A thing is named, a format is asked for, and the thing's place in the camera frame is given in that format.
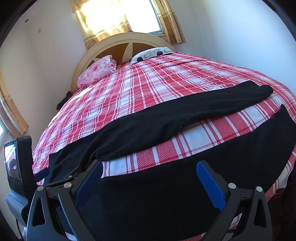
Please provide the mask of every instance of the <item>red plaid bedsheet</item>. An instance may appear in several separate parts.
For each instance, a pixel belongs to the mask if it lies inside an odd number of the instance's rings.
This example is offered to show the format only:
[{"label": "red plaid bedsheet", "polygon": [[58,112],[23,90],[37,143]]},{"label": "red plaid bedsheet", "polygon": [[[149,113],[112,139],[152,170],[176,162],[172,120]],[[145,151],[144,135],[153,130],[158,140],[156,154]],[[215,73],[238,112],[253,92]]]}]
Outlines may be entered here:
[{"label": "red plaid bedsheet", "polygon": [[[158,56],[132,66],[121,64],[117,73],[77,90],[61,108],[33,151],[33,171],[36,173],[48,166],[50,153],[98,131],[119,117],[164,101],[231,87],[247,80],[258,85],[270,85],[274,92],[268,99],[235,114],[188,126],[162,144],[105,161],[103,177],[136,172],[182,159],[251,132],[278,111],[281,104],[296,120],[295,95],[283,84],[251,69],[181,53]],[[287,179],[295,163],[295,153],[296,148],[282,174],[266,192],[267,199]]]}]

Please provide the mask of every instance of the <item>phone screen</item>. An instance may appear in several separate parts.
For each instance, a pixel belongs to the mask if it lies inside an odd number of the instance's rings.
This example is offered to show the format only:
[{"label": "phone screen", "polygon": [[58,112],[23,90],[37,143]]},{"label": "phone screen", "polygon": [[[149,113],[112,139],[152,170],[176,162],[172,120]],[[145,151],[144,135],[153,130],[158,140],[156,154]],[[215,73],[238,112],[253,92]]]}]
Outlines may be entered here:
[{"label": "phone screen", "polygon": [[16,145],[12,144],[4,148],[7,175],[21,182],[20,167],[16,157]]}]

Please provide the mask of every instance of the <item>gold curtain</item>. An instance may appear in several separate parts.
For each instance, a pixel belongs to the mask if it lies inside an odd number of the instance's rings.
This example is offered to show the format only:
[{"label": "gold curtain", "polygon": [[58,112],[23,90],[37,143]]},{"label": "gold curtain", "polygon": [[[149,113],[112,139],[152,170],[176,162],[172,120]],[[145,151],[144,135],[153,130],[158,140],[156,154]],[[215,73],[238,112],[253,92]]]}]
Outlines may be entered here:
[{"label": "gold curtain", "polygon": [[9,94],[6,83],[0,71],[0,116],[14,138],[22,136],[29,128],[28,124],[18,111],[11,95]]},{"label": "gold curtain", "polygon": [[97,42],[131,31],[120,0],[70,0],[86,49]]},{"label": "gold curtain", "polygon": [[151,0],[170,44],[186,43],[176,14],[167,0]]}]

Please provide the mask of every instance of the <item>black cable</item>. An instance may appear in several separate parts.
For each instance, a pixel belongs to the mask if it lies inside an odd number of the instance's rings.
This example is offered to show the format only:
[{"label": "black cable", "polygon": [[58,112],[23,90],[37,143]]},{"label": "black cable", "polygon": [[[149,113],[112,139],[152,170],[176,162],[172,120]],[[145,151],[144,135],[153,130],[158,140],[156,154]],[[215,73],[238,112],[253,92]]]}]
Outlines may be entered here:
[{"label": "black cable", "polygon": [[17,219],[15,219],[15,220],[17,221],[17,229],[18,229],[18,231],[20,233],[20,240],[25,241],[24,238],[22,237],[22,233],[20,232],[20,227],[18,225],[18,220]]}]

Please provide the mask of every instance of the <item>arched headboard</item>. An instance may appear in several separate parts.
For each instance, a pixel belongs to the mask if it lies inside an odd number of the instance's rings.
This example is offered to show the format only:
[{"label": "arched headboard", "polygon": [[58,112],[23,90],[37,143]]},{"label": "arched headboard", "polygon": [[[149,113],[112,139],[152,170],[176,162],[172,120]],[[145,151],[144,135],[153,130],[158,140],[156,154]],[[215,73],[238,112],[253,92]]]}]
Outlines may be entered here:
[{"label": "arched headboard", "polygon": [[73,76],[71,91],[77,89],[78,76],[98,59],[111,54],[119,65],[141,51],[155,47],[169,47],[172,51],[176,51],[165,40],[144,33],[129,32],[116,34],[98,42],[80,60]]}]

